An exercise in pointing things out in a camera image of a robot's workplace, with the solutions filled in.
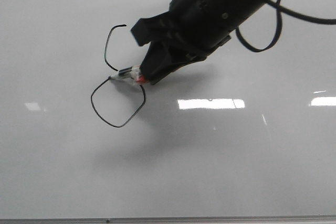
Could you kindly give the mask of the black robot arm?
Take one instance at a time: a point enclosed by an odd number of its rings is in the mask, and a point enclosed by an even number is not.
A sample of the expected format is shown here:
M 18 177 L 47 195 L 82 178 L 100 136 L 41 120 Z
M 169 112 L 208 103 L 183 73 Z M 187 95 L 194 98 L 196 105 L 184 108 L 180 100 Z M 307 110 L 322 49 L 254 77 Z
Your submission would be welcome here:
M 156 84 L 177 69 L 204 61 L 263 6 L 263 0 L 171 0 L 167 12 L 141 18 L 131 33 L 149 44 L 142 77 Z

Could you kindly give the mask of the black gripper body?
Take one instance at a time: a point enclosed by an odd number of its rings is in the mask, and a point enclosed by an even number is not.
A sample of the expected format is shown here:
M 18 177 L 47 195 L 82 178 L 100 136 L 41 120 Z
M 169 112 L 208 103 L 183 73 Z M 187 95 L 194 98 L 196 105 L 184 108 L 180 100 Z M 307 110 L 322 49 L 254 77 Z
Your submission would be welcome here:
M 169 17 L 183 42 L 174 47 L 204 55 L 206 59 L 263 5 L 262 0 L 173 0 Z

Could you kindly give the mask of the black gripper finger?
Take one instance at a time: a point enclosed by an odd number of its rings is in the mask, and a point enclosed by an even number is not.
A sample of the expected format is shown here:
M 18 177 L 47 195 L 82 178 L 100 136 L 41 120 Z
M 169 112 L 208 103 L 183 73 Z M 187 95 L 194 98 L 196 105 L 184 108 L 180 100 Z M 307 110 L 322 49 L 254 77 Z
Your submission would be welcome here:
M 138 46 L 144 46 L 152 41 L 166 41 L 170 39 L 169 33 L 172 31 L 172 23 L 169 12 L 165 12 L 150 18 L 140 18 L 131 28 Z
M 155 85 L 179 68 L 203 60 L 205 60 L 204 55 L 198 55 L 163 42 L 152 41 L 140 65 L 140 70 L 145 80 Z

